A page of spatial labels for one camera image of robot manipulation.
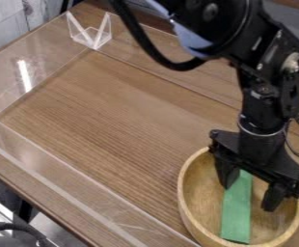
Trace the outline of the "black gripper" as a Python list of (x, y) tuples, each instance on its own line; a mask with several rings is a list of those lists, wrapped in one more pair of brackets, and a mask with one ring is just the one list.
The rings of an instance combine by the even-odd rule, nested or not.
[(299, 163), (286, 148), (290, 122), (276, 128), (262, 128), (240, 121), (240, 131), (214, 129), (210, 152), (222, 186), (229, 189), (242, 170), (269, 183), (262, 208), (274, 212), (285, 199), (299, 198)]

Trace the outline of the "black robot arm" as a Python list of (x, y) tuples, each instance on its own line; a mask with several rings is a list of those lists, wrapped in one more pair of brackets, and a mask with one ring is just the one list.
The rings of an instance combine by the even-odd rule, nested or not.
[(264, 0), (150, 0), (171, 21), (182, 46), (198, 58), (237, 68), (244, 108), (237, 132), (214, 129), (210, 151), (221, 184), (246, 170), (269, 183), (262, 208), (299, 197), (299, 164), (286, 147), (299, 122), (299, 38), (269, 15)]

